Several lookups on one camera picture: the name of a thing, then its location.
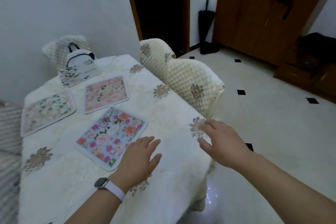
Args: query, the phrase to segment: watch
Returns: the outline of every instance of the watch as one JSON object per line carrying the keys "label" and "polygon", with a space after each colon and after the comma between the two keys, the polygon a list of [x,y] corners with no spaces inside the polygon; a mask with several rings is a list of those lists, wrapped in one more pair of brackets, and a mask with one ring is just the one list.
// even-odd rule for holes
{"label": "watch", "polygon": [[112,192],[120,201],[123,201],[125,193],[113,182],[107,178],[99,178],[95,183],[94,187],[96,189],[107,189]]}

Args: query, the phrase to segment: chair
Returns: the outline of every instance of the chair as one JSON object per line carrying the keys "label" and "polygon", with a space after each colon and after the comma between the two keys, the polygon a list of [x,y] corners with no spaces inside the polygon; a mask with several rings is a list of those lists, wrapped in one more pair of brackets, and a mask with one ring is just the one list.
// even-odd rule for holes
{"label": "chair", "polygon": [[22,108],[0,101],[0,223],[15,224],[19,213]]}
{"label": "chair", "polygon": [[42,47],[42,52],[56,66],[57,71],[67,67],[67,57],[70,53],[69,44],[77,44],[79,48],[91,51],[89,39],[83,35],[66,35],[53,40]]}
{"label": "chair", "polygon": [[170,59],[163,81],[206,119],[224,91],[223,81],[198,60]]}
{"label": "chair", "polygon": [[167,62],[176,59],[172,49],[165,41],[152,38],[140,41],[140,63],[163,81],[166,73]]}

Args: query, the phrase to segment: white watch strap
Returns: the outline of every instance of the white watch strap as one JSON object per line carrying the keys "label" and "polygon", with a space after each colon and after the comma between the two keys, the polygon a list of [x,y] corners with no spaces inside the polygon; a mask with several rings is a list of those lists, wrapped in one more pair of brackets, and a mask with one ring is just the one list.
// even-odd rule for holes
{"label": "white watch strap", "polygon": [[115,194],[115,196],[117,198],[119,198],[120,201],[124,200],[125,193],[117,185],[115,185],[111,181],[108,181],[105,188],[108,189],[109,191],[111,191],[113,194]]}

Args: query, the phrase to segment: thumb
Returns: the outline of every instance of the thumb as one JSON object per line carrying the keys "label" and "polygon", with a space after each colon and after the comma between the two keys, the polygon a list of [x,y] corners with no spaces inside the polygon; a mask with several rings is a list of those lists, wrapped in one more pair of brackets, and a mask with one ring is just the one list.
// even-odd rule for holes
{"label": "thumb", "polygon": [[150,169],[150,172],[153,172],[154,169],[157,167],[157,165],[159,164],[160,162],[160,159],[162,157],[162,154],[161,153],[158,153],[154,156],[154,158],[152,158],[152,160],[149,162],[149,169]]}
{"label": "thumb", "polygon": [[197,141],[199,142],[200,148],[204,150],[209,156],[211,156],[212,145],[205,141],[202,137],[197,138]]}

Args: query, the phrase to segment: hand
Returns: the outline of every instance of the hand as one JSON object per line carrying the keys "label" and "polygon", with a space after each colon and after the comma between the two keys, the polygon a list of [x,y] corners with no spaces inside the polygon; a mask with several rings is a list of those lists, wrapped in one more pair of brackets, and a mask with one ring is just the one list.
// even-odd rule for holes
{"label": "hand", "polygon": [[198,138],[199,146],[222,166],[236,170],[240,163],[253,153],[247,148],[234,128],[224,122],[206,120],[204,125],[200,125],[199,128],[210,137],[212,144],[203,138]]}
{"label": "hand", "polygon": [[161,140],[154,137],[141,137],[130,143],[120,161],[118,169],[109,176],[109,180],[126,194],[133,186],[141,184],[156,168],[162,154],[151,155]]}

